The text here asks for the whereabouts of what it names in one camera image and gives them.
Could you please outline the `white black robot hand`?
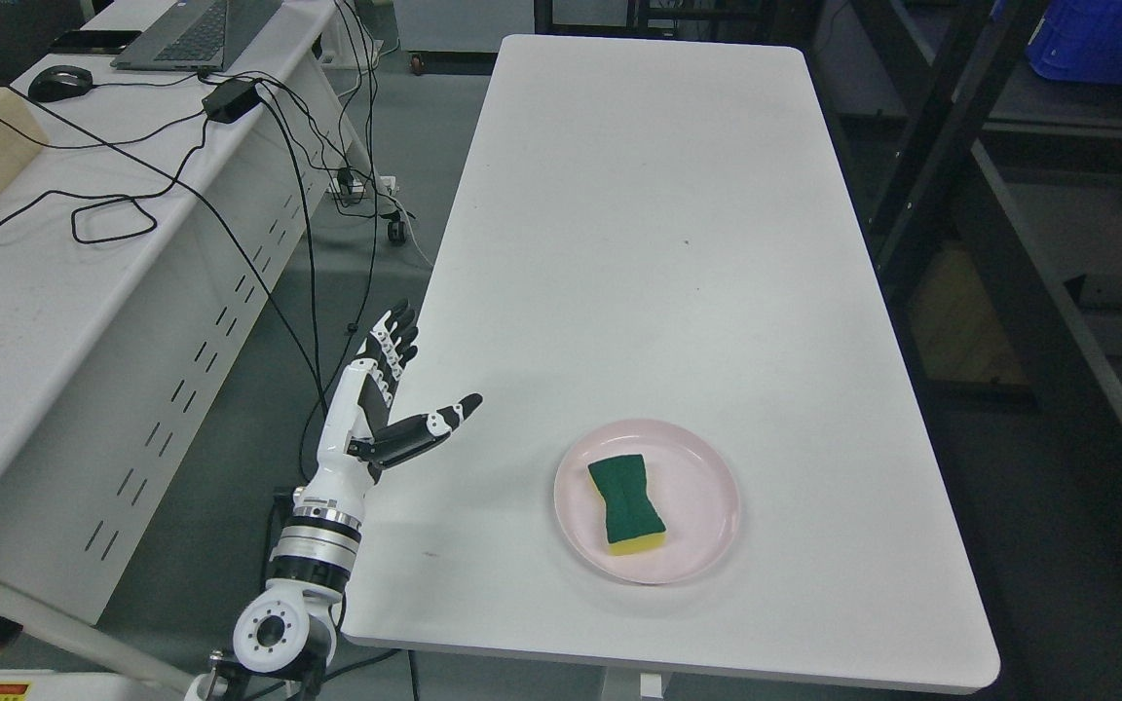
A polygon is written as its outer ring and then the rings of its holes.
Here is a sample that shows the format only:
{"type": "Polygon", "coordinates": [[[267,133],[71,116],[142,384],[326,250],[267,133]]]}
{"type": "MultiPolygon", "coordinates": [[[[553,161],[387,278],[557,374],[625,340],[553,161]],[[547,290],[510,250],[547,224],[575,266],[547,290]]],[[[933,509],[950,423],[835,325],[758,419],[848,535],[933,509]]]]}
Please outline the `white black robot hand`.
{"type": "Polygon", "coordinates": [[[340,373],[318,440],[318,473],[294,498],[300,516],[359,522],[365,494],[383,471],[422,456],[470,418],[484,398],[472,393],[442,407],[395,422],[390,408],[406,365],[419,353],[417,311],[397,302],[375,322],[340,373]]]}

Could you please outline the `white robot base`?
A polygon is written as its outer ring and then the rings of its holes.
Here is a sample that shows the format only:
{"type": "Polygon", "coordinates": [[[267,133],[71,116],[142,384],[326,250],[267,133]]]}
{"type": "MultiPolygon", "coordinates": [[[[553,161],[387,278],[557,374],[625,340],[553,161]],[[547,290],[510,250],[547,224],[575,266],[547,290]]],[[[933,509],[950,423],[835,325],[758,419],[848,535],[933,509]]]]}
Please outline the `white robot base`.
{"type": "Polygon", "coordinates": [[[0,671],[0,700],[182,700],[184,693],[114,673],[0,671]]]}

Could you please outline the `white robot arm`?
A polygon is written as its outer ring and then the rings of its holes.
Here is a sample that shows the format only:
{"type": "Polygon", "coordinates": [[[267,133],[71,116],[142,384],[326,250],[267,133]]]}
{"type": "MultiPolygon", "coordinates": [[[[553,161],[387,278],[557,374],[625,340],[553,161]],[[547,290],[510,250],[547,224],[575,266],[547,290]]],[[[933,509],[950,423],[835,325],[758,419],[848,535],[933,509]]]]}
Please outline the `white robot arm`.
{"type": "Polygon", "coordinates": [[[275,679],[288,700],[315,700],[338,645],[335,607],[344,605],[361,542],[362,497],[276,494],[267,518],[275,541],[263,556],[263,590],[238,616],[230,651],[210,653],[187,700],[243,700],[254,677],[275,679]]]}

